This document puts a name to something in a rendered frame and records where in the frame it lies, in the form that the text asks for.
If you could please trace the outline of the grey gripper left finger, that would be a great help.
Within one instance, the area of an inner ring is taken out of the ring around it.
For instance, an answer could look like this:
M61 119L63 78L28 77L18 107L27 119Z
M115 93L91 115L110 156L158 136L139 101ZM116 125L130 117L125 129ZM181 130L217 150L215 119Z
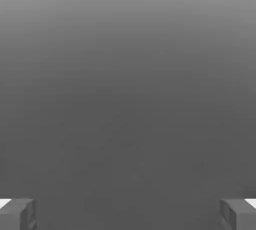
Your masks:
M0 230L38 230L36 201L0 198Z

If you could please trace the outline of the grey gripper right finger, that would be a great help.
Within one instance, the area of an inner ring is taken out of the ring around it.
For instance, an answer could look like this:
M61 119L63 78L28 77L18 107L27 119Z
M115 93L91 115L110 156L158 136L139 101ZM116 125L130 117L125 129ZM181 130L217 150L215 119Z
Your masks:
M221 199L218 230L256 230L256 198Z

